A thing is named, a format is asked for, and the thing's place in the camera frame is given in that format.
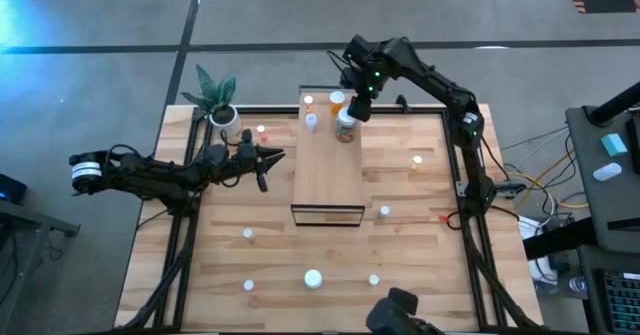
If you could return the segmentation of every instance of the yellow wire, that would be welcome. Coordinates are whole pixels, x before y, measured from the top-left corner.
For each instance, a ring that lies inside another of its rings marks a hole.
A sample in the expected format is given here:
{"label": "yellow wire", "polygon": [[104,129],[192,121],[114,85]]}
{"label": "yellow wire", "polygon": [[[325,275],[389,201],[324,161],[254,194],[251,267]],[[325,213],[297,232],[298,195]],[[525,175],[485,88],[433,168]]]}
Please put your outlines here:
{"label": "yellow wire", "polygon": [[[563,156],[560,160],[556,161],[555,164],[551,165],[550,168],[548,168],[547,170],[543,171],[542,174],[540,174],[534,181],[534,183],[538,182],[543,176],[547,175],[549,173],[549,171],[555,169],[556,166],[560,165],[560,163],[562,163],[564,161],[564,159],[568,158],[569,155],[573,152],[573,149],[571,151],[569,151],[568,154],[566,154],[565,156]],[[525,201],[527,201],[527,199],[529,198],[529,195],[531,195],[531,190],[533,190],[533,184],[527,189],[527,192],[524,194],[524,198],[522,198],[522,201],[520,201],[520,203],[518,205],[516,205],[516,212],[518,212],[518,209],[520,209],[520,207],[522,207],[522,204],[525,203]]]}
{"label": "yellow wire", "polygon": [[[519,172],[509,172],[507,174],[523,177],[523,178],[531,181],[531,183],[533,183],[534,185],[537,185],[540,189],[542,189],[542,187],[543,187],[543,185],[537,179],[534,179],[533,176],[531,176],[529,174],[524,174],[524,173],[519,173]],[[568,209],[586,209],[586,208],[589,207],[588,203],[580,204],[580,205],[572,205],[572,204],[565,204],[565,203],[560,202],[558,200],[556,200],[556,203],[558,204],[558,206],[562,206],[562,207],[568,208]]]}

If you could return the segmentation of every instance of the wooden box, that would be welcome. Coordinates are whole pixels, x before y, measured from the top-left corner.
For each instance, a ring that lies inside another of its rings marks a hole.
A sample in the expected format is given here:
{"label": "wooden box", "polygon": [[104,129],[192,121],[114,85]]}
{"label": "wooden box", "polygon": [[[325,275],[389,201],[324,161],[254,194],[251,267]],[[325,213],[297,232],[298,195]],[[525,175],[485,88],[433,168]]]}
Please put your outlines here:
{"label": "wooden box", "polygon": [[[313,97],[311,107],[318,117],[314,132],[307,130],[305,96]],[[348,94],[345,106],[350,98]],[[342,143],[336,138],[335,122],[329,93],[301,93],[291,205],[298,226],[360,226],[362,221],[365,201],[360,124],[356,138],[350,143]]]}

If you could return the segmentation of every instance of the white pot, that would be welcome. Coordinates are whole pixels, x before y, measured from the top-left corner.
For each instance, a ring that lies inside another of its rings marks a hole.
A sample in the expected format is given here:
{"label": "white pot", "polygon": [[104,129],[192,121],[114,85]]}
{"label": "white pot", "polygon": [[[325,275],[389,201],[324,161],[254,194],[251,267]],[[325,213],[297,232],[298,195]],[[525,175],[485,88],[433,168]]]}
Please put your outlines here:
{"label": "white pot", "polygon": [[233,109],[233,119],[231,119],[231,121],[226,124],[222,124],[222,125],[218,124],[213,120],[213,116],[209,114],[209,121],[213,125],[214,137],[212,139],[219,137],[220,131],[223,129],[227,132],[227,138],[232,139],[242,129],[242,122],[240,121],[240,116],[238,116],[238,110],[233,105],[229,105],[229,106]]}

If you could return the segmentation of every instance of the blue sticky note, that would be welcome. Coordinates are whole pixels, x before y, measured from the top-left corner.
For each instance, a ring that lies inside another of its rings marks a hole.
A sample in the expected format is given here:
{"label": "blue sticky note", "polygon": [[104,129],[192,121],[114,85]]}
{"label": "blue sticky note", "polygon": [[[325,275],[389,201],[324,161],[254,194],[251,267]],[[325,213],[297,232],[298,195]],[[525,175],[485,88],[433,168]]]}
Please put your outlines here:
{"label": "blue sticky note", "polygon": [[620,135],[618,134],[609,134],[602,138],[602,144],[604,148],[607,149],[609,156],[614,157],[627,152],[627,147],[624,146],[622,139],[620,139]]}

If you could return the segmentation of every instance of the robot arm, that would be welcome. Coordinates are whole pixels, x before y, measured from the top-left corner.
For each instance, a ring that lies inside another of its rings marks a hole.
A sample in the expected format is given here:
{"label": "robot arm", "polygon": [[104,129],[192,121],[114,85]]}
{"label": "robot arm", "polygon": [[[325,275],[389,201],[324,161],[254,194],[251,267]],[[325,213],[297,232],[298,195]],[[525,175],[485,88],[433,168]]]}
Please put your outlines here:
{"label": "robot arm", "polygon": [[480,149],[484,117],[475,95],[437,72],[435,66],[420,61],[406,38],[369,43],[356,35],[343,58],[350,66],[341,70],[340,83],[357,93],[348,110],[356,119],[369,120],[371,101],[378,98],[389,78],[407,78],[447,107],[452,140],[462,150],[469,177],[462,214],[484,215],[496,196],[496,189],[484,168]]}
{"label": "robot arm", "polygon": [[[225,181],[252,172],[256,173],[260,191],[268,191],[264,174],[284,157],[282,149],[254,146],[250,130],[242,133],[238,144],[227,145],[237,146],[234,155],[229,156],[225,145],[212,145],[202,149],[187,166],[142,157],[126,145],[116,145],[108,151],[72,155],[69,158],[71,182],[77,195],[114,189],[141,198],[158,198],[171,215],[190,210],[192,193],[204,190],[209,183],[231,187],[235,184],[227,185]],[[113,153],[118,147],[132,152]]]}

